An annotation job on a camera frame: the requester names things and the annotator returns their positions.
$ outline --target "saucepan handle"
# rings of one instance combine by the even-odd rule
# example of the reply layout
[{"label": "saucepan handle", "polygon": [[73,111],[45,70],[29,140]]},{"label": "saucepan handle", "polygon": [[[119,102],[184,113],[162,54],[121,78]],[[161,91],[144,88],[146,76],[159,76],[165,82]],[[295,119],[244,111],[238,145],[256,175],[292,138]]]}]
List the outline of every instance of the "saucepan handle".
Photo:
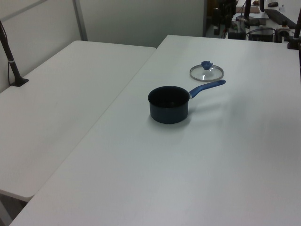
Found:
[{"label": "saucepan handle", "polygon": [[220,86],[220,85],[223,85],[225,83],[226,83],[226,81],[222,79],[222,80],[214,81],[214,82],[211,82],[211,83],[207,83],[205,85],[195,87],[192,91],[189,92],[190,98],[194,98],[200,91],[203,91],[205,89],[210,89],[210,88],[213,88],[213,87],[216,87],[216,86]]}]

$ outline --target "white wall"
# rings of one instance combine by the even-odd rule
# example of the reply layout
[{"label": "white wall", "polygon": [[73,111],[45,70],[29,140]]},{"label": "white wall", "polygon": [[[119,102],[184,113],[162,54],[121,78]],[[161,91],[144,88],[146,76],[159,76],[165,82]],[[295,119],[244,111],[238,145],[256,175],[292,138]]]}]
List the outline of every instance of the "white wall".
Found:
[{"label": "white wall", "polygon": [[[3,26],[21,76],[80,40],[72,0],[47,0],[4,21]],[[7,63],[0,45],[0,92],[8,87]]]},{"label": "white wall", "polygon": [[158,47],[168,35],[202,36],[205,0],[79,0],[89,41]]}]

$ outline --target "pot lid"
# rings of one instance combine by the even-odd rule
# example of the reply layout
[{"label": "pot lid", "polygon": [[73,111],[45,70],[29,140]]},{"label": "pot lid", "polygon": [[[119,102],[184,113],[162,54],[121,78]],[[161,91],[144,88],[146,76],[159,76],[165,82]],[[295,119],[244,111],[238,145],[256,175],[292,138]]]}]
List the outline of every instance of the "pot lid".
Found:
[{"label": "pot lid", "polygon": [[198,81],[217,81],[224,76],[224,71],[210,61],[203,61],[191,68],[190,76]]}]

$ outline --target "blue lid knob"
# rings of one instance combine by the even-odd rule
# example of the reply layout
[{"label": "blue lid knob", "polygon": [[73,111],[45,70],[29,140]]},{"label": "blue lid knob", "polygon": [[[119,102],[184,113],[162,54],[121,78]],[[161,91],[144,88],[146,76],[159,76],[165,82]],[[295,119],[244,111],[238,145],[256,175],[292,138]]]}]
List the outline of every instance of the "blue lid knob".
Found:
[{"label": "blue lid knob", "polygon": [[203,66],[203,68],[204,68],[205,70],[209,70],[210,67],[212,67],[213,63],[211,63],[210,61],[203,61],[203,62],[201,63],[201,65]]}]

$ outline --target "black saucepan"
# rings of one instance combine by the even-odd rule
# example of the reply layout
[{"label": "black saucepan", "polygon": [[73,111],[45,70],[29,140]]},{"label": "black saucepan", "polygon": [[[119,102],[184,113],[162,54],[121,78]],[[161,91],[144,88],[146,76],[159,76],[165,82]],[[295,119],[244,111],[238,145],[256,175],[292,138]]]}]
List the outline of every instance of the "black saucepan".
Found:
[{"label": "black saucepan", "polygon": [[200,91],[225,84],[225,80],[198,86],[188,92],[177,86],[163,86],[149,93],[150,115],[158,122],[173,124],[181,122],[188,115],[188,101]]}]

